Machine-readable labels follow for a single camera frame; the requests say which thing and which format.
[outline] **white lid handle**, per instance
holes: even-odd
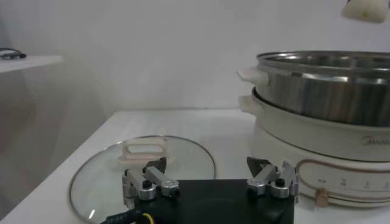
[[[138,145],[155,145],[161,148],[159,152],[131,152],[130,146]],[[118,158],[118,162],[121,164],[135,163],[137,161],[155,160],[161,157],[166,157],[166,141],[164,138],[151,137],[151,138],[136,138],[122,143],[122,155]]]

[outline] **white pot handle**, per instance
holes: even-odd
[[[236,71],[239,79],[244,82],[250,82],[254,85],[268,85],[269,77],[268,74],[259,70],[256,67],[246,68]]]
[[[156,145],[161,148],[160,152],[131,152],[129,146]],[[118,158],[121,164],[145,162],[166,157],[166,141],[163,138],[136,138],[122,143],[122,155]]]
[[[253,96],[240,96],[238,104],[242,112],[252,114],[256,117],[264,116],[264,108]]]

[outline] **white table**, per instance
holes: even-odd
[[[68,207],[67,190],[89,157],[118,141],[144,135],[176,135],[202,144],[213,155],[218,178],[249,178],[246,157],[255,118],[240,110],[121,111],[114,114],[0,224],[81,223]],[[295,223],[389,223],[390,208],[315,208],[300,197]]]

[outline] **black cable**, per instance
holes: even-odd
[[[0,47],[0,51],[15,51],[19,54],[23,54],[21,51],[18,51],[18,50],[13,49],[13,48],[8,48],[8,47]]]
[[[5,54],[0,54],[0,59],[1,60],[16,60],[16,59],[22,59],[22,58],[26,58],[27,55],[16,50],[16,49],[12,49],[12,48],[9,48],[9,47],[1,47],[0,48],[0,53],[2,51],[13,51],[11,53],[5,53]]]

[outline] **screw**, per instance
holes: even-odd
[[[285,186],[285,180],[282,178],[278,178],[275,180],[275,185],[277,187],[284,187]]]
[[[152,182],[150,180],[144,180],[142,182],[143,189],[150,189],[152,187]]]

